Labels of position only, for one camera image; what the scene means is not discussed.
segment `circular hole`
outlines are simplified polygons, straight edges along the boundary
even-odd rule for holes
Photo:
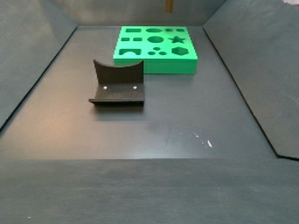
[[[151,38],[147,39],[151,43],[161,43],[164,42],[164,39],[157,36],[152,36]]]
[[[148,32],[161,32],[163,30],[160,29],[156,29],[156,28],[151,28],[151,29],[147,29]]]

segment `cutout hole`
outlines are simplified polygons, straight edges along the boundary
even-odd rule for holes
[[[119,50],[119,55],[123,55],[125,53],[133,53],[135,55],[140,55],[141,49],[120,49]]]
[[[176,54],[176,55],[183,56],[183,55],[188,54],[189,51],[188,51],[187,48],[183,48],[183,47],[175,47],[175,48],[172,49],[172,53]]]
[[[156,29],[156,28],[151,28],[151,29],[147,29],[148,32],[161,32],[163,30],[160,29]]]
[[[151,43],[161,43],[164,42],[164,39],[157,36],[152,36],[151,38],[147,39]]]
[[[141,38],[133,38],[133,41],[143,41]]]
[[[129,29],[125,29],[125,32],[141,32],[141,29],[129,28]]]

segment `gray floor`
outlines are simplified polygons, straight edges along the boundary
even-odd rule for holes
[[[144,107],[95,108],[92,60],[112,64],[119,28],[79,28],[1,133],[1,159],[274,158],[211,42],[189,32],[197,73],[148,74]]]
[[[275,158],[201,28],[193,76],[147,75],[144,108],[88,102],[117,31],[77,29],[0,134],[0,223],[296,224],[298,162]]]

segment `shape sorter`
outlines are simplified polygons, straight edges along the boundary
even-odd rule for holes
[[[143,60],[145,74],[195,74],[199,58],[185,27],[123,26],[113,60],[116,66]]]

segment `black stand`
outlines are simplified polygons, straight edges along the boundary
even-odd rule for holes
[[[144,103],[144,62],[132,66],[108,66],[93,60],[97,92],[93,104]]]

